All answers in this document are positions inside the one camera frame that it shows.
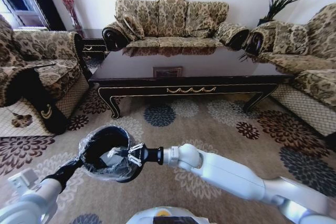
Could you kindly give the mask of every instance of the carpet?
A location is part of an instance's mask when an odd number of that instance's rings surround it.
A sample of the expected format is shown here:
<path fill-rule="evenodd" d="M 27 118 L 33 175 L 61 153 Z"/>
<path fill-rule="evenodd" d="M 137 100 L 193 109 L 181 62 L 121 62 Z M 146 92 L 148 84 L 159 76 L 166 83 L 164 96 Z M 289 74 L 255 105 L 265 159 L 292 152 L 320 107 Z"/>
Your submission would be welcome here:
<path fill-rule="evenodd" d="M 243 113 L 249 97 L 119 98 L 123 116 L 113 120 L 94 87 L 66 133 L 0 138 L 0 206 L 17 199 L 9 176 L 31 167 L 43 178 L 77 155 L 81 138 L 101 125 L 115 124 L 149 148 L 191 143 L 247 165 L 262 178 L 294 179 L 329 196 L 336 209 L 336 154 L 270 99 Z M 136 212 L 157 206 L 183 207 L 216 223 L 290 223 L 273 206 L 239 199 L 179 168 L 153 163 L 126 184 L 96 180 L 79 169 L 57 202 L 50 223 L 126 223 Z"/>

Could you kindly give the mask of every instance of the coffee table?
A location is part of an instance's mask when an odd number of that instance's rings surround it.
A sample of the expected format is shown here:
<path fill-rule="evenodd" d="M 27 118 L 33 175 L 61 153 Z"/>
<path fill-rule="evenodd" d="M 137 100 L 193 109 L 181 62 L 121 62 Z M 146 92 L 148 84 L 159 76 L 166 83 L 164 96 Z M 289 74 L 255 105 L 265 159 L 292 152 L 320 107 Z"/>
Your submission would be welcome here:
<path fill-rule="evenodd" d="M 227 48 L 124 48 L 110 52 L 90 78 L 98 94 L 120 116 L 114 97 L 255 93 L 244 112 L 293 76 L 270 63 L 240 59 Z"/>

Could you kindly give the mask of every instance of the armchair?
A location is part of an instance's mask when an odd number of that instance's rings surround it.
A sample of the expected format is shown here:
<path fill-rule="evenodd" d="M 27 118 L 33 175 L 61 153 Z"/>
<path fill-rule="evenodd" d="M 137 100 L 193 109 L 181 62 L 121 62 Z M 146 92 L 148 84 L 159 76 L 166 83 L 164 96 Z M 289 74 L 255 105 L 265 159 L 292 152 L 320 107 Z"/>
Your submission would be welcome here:
<path fill-rule="evenodd" d="M 336 3 L 307 24 L 268 22 L 251 31 L 245 51 L 296 74 L 272 96 L 336 146 Z"/>
<path fill-rule="evenodd" d="M 81 37 L 13 31 L 0 16 L 1 136 L 61 134 L 88 90 Z"/>
<path fill-rule="evenodd" d="M 221 46 L 239 50 L 249 32 L 244 26 L 225 22 L 228 4 L 224 2 L 117 0 L 115 11 L 116 21 L 102 31 L 107 49 L 112 51 Z"/>

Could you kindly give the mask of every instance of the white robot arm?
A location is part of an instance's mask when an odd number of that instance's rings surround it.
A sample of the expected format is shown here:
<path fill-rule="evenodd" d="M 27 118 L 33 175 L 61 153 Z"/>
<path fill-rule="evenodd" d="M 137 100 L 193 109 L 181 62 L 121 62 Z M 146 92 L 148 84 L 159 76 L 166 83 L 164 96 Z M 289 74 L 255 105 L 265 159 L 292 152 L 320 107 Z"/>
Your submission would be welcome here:
<path fill-rule="evenodd" d="M 135 158 L 132 153 L 142 148 L 146 148 L 143 143 L 132 147 L 128 154 L 129 161 L 141 168 L 146 160 Z M 293 180 L 282 177 L 262 179 L 245 165 L 203 152 L 191 144 L 142 150 L 142 153 L 150 150 L 147 161 L 178 166 L 240 198 L 275 205 L 293 223 L 336 224 L 336 220 L 329 217 L 327 197 Z M 37 185 L 34 184 L 37 176 L 32 170 L 9 178 L 21 197 L 18 203 L 0 210 L 0 223 L 46 224 L 57 210 L 58 194 L 81 165 L 79 159 L 72 159 Z"/>
<path fill-rule="evenodd" d="M 164 164 L 189 170 L 209 184 L 237 197 L 276 205 L 296 224 L 335 224 L 324 194 L 291 179 L 262 179 L 250 168 L 191 144 L 164 150 Z"/>

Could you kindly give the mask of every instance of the side table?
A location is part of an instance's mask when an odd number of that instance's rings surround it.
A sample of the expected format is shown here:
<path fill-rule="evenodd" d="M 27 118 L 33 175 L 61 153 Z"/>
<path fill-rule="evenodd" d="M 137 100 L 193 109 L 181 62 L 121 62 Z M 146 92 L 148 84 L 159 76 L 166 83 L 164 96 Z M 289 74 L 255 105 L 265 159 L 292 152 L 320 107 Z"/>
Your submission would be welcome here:
<path fill-rule="evenodd" d="M 82 30 L 70 30 L 75 31 L 82 36 L 84 47 L 83 53 L 91 59 L 103 60 L 109 53 L 107 51 L 101 29 L 82 29 Z"/>

